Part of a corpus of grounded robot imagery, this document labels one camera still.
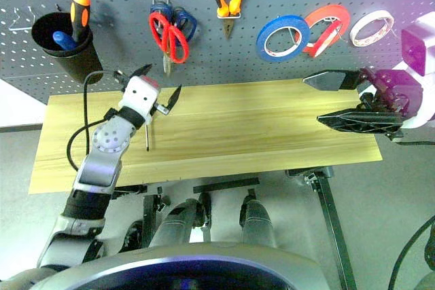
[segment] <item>pegboard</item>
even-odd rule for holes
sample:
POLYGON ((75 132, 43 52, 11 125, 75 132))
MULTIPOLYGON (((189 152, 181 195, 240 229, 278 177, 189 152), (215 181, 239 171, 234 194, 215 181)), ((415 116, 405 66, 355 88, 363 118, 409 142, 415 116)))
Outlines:
MULTIPOLYGON (((35 44, 30 31, 12 32, 8 26, 15 18, 14 7, 22 14, 18 26, 25 26, 31 21, 27 6, 41 17, 55 12, 56 4, 68 12, 70 1, 0 0, 0 78, 44 103, 51 94, 81 92, 82 87, 35 44)), ((289 79, 327 68, 356 69, 366 65, 391 68, 401 58, 400 30, 417 17, 434 10, 434 0, 243 0, 241 18, 236 20, 227 41, 222 22, 216 18, 215 0, 171 0, 171 3, 185 7, 195 16, 198 28, 190 42, 187 63, 175 65, 172 77, 168 78, 163 73, 162 52, 154 43, 147 25, 151 0, 92 0, 90 26, 103 68, 131 73, 152 63, 151 77, 162 86, 289 79), (257 34, 267 22, 288 14, 305 17, 330 3, 344 5, 349 10, 351 27, 367 13, 387 10, 396 19, 394 33, 390 32, 371 46, 356 48, 349 43, 349 28, 343 40, 317 58, 300 54, 287 62, 271 63, 257 56, 257 34)), ((313 37, 319 35, 320 29, 321 26, 313 29, 313 37)), ((274 36, 272 47, 286 47, 289 36, 288 33, 274 36)), ((119 88, 110 77, 104 77, 90 90, 119 88)))

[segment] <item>wooden table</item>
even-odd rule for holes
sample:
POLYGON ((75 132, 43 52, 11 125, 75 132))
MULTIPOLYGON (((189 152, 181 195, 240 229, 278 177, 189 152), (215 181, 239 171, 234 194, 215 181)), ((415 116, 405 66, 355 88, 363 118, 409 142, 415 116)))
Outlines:
MULTIPOLYGON (((163 89, 159 102, 173 91, 163 89)), ((118 108, 121 97, 89 94, 89 121, 118 108)), ((337 132, 316 120, 358 103, 355 91, 320 92, 300 79, 185 87, 170 115, 154 116, 149 152, 144 128, 133 137, 118 185, 382 160, 373 135, 337 132)), ((65 149, 82 125, 81 94, 50 97, 29 193, 71 189, 75 171, 65 149)), ((73 145, 76 164, 84 139, 82 133, 73 145)))

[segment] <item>black cup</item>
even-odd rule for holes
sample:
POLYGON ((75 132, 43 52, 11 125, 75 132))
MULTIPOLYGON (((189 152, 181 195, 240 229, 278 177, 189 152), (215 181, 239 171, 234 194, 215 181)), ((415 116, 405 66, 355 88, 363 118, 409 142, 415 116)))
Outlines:
MULTIPOLYGON (((69 13, 51 13, 39 18, 32 27, 32 38, 42 49, 54 58, 63 69, 77 82, 84 83, 87 75, 93 71, 103 70, 94 44, 92 31, 88 29, 87 36, 81 44, 73 50, 63 50, 53 40, 53 33, 62 31, 73 34, 71 16, 69 13)), ((92 76, 88 83, 96 83, 103 74, 92 76)))

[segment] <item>red scissors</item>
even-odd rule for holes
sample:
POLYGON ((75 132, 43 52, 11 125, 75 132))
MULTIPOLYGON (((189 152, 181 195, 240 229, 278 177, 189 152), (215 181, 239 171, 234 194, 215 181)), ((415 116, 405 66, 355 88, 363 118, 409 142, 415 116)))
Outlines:
POLYGON ((148 23, 158 47, 164 52, 163 61, 169 59, 176 64, 186 62, 189 57, 189 45, 184 34, 159 12, 152 12, 148 16, 148 23), (183 56, 180 58, 177 57, 177 41, 183 50, 183 56))

